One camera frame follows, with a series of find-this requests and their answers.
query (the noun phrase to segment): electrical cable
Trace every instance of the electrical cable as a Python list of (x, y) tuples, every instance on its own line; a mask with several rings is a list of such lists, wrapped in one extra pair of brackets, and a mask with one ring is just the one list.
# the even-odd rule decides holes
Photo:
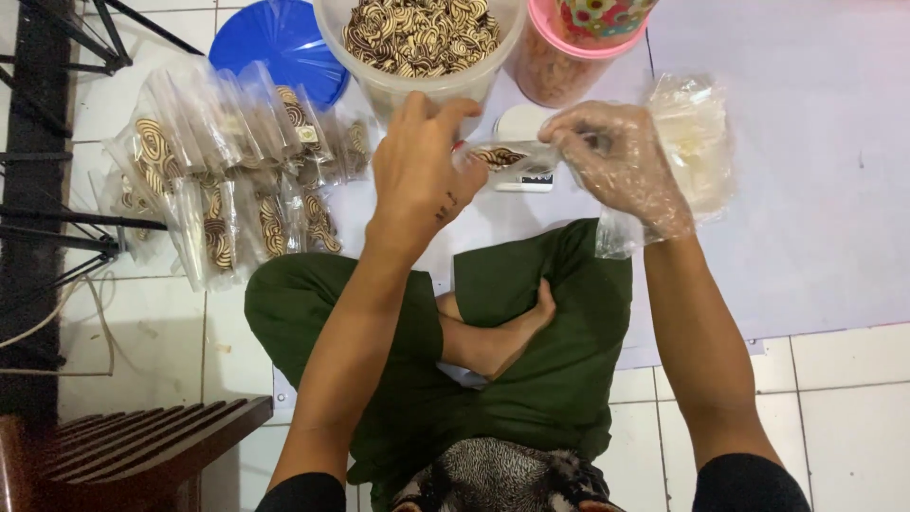
[(110, 329), (107, 327), (107, 320), (105, 319), (104, 305), (101, 303), (101, 297), (98, 295), (98, 291), (95, 288), (95, 284), (92, 282), (91, 278), (83, 274), (79, 279), (70, 283), (70, 285), (64, 290), (60, 296), (60, 303), (57, 307), (38, 325), (32, 327), (28, 331), (25, 331), (18, 336), (10, 338), (2, 343), (0, 343), (0, 349), (3, 349), (13, 343), (19, 342), (36, 333), (42, 329), (45, 325), (48, 325), (54, 318), (60, 314), (63, 310), (63, 307), (66, 305), (66, 301), (69, 300), (70, 296), (73, 294), (73, 291), (76, 289), (76, 286), (81, 280), (85, 279), (88, 282), (88, 288), (92, 292), (92, 298), (95, 299), (95, 308), (98, 311), (98, 319), (101, 321), (101, 330), (104, 332), (105, 340), (107, 340), (107, 356), (108, 356), (108, 365), (106, 372), (54, 372), (50, 370), (22, 370), (18, 368), (0, 368), (0, 374), (17, 374), (17, 375), (54, 375), (58, 377), (100, 377), (106, 376), (110, 377), (114, 375), (114, 335), (111, 333)]

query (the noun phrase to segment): hand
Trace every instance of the hand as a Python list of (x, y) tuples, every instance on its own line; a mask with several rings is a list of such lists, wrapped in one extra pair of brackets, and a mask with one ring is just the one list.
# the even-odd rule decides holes
[[(585, 101), (550, 118), (538, 138), (560, 149), (604, 205), (634, 215), (662, 239), (695, 233), (646, 108)], [(592, 145), (595, 138), (607, 142)]]
[(478, 159), (455, 170), (451, 148), (461, 121), (479, 115), (480, 105), (472, 99), (437, 108), (421, 92), (408, 95), (373, 154), (377, 203), (367, 226), (368, 246), (381, 246), (413, 265), (474, 199), (490, 170)]

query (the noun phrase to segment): plastic jar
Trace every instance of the plastic jar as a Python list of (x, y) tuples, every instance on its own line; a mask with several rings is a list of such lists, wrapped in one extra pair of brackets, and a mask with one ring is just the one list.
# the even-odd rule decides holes
[(632, 49), (644, 37), (647, 20), (635, 35), (619, 46), (585, 49), (572, 45), (552, 30), (552, 0), (528, 0), (531, 21), (525, 26), (518, 49), (515, 77), (531, 101), (550, 108), (578, 102), (607, 70), (616, 57)]
[[(404, 103), (410, 91), (422, 91), (437, 104), (454, 97), (469, 97), (481, 105), (506, 57), (521, 37), (527, 17), (525, 0), (488, 0), (490, 13), (500, 23), (500, 46), (487, 58), (464, 71), (436, 78), (407, 78), (379, 71), (360, 62), (344, 47), (341, 28), (350, 21), (350, 11), (359, 0), (313, 0), (316, 23), (332, 55), (350, 71), (383, 126), (389, 124), (392, 111)], [(461, 136), (467, 137), (480, 124), (480, 118), (468, 118), (461, 124)]]

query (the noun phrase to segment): green pants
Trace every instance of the green pants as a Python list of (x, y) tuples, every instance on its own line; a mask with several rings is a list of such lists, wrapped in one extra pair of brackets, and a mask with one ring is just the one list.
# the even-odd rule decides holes
[[(350, 447), (356, 464), (349, 482), (372, 482), (374, 510), (388, 510), (415, 473), (462, 439), (572, 449), (589, 460), (607, 449), (607, 398), (629, 326), (632, 265), (594, 258), (596, 226), (594, 219), (576, 220), (455, 256), (455, 296), (467, 324), (495, 327), (527, 312), (541, 277), (556, 302), (552, 323), (480, 391), (436, 367), (442, 330), (432, 281), (426, 272), (410, 273), (389, 360)], [(356, 265), (341, 256), (292, 254), (250, 279), (249, 326), (292, 384)]]

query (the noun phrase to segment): stack of cookie packs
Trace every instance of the stack of cookie packs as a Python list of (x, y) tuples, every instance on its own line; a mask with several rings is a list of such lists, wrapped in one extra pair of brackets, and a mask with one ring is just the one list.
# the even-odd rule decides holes
[[(365, 179), (376, 129), (369, 112), (276, 86), (261, 62), (235, 76), (181, 58), (149, 75), (129, 123), (103, 141), (115, 166), (98, 206), (165, 222), (193, 290), (225, 290), (284, 254), (341, 252), (327, 194)], [(137, 263), (159, 235), (127, 231)]]

